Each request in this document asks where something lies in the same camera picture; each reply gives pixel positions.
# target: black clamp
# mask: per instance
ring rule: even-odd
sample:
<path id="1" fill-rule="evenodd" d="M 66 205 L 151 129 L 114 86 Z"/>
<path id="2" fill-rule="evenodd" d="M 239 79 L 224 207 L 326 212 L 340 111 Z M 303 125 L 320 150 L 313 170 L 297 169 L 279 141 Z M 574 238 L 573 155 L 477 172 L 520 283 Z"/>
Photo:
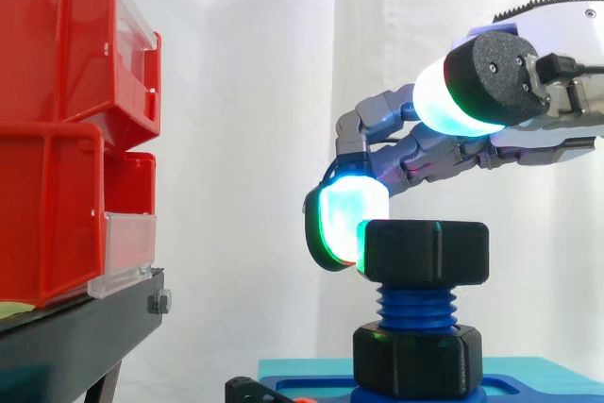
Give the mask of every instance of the black clamp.
<path id="1" fill-rule="evenodd" d="M 271 396 L 275 403 L 295 403 L 252 378 L 233 378 L 225 385 L 225 403 L 262 403 L 266 396 Z"/>

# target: black shelf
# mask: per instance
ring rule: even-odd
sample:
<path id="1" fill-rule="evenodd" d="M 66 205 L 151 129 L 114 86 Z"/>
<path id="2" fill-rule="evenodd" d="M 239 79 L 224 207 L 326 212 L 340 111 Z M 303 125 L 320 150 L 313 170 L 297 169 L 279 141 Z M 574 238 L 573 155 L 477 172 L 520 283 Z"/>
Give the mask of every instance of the black shelf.
<path id="1" fill-rule="evenodd" d="M 0 401 L 110 402 L 121 360 L 161 325 L 163 270 L 104 299 L 83 296 L 0 321 Z"/>

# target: blue threaded rod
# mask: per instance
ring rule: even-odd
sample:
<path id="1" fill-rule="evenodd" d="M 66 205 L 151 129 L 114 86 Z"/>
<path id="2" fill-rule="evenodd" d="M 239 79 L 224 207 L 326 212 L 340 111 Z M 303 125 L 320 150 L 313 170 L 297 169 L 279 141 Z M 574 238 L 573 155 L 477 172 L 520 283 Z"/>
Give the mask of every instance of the blue threaded rod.
<path id="1" fill-rule="evenodd" d="M 377 300 L 381 309 L 379 326 L 388 330 L 415 330 L 420 332 L 455 332 L 453 327 L 457 310 L 451 304 L 456 296 L 447 289 L 406 289 L 382 285 L 377 289 L 382 297 Z"/>

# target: blue tray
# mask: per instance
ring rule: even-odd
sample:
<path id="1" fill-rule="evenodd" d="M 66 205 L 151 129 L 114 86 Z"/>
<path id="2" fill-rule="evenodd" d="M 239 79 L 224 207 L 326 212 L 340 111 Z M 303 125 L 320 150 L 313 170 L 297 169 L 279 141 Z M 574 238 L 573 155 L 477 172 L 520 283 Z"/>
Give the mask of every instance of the blue tray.
<path id="1" fill-rule="evenodd" d="M 604 403 L 604 386 L 541 358 L 486 358 L 482 387 L 460 403 Z M 267 360 L 260 381 L 319 403 L 395 403 L 355 389 L 352 360 Z"/>

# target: yellow object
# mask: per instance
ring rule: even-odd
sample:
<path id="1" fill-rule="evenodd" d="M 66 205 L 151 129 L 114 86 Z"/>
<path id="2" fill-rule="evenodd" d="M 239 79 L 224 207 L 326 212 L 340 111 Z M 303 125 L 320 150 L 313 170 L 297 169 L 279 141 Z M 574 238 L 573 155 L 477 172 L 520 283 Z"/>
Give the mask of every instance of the yellow object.
<path id="1" fill-rule="evenodd" d="M 36 306 L 23 304 L 21 302 L 0 302 L 0 320 L 8 318 L 15 313 L 33 311 L 35 308 Z"/>

